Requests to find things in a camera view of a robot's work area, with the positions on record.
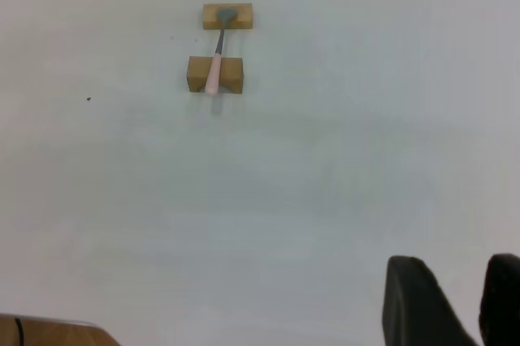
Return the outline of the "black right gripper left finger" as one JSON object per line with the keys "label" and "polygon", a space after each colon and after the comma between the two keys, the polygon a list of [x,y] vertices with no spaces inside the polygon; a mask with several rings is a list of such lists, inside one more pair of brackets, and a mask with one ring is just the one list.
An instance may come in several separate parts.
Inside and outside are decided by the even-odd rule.
{"label": "black right gripper left finger", "polygon": [[474,345],[421,259],[388,259],[382,312],[386,345]]}

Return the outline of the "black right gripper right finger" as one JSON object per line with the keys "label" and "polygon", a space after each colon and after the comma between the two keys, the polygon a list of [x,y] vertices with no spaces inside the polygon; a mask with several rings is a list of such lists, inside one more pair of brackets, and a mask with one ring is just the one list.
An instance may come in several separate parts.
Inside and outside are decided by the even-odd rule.
{"label": "black right gripper right finger", "polygon": [[519,345],[519,257],[495,254],[487,264],[480,305],[485,345]]}

